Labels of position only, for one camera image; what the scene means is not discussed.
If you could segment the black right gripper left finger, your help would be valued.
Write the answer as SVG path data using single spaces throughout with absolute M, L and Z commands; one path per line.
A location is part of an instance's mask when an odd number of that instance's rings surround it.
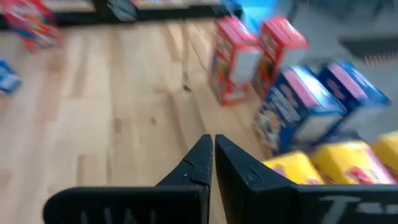
M 51 196 L 45 224 L 208 223 L 213 140 L 204 134 L 151 187 L 72 187 Z

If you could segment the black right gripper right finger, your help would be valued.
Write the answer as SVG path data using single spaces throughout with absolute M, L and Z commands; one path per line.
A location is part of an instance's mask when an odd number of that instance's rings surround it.
M 296 184 L 222 134 L 215 164 L 228 223 L 397 224 L 396 185 Z

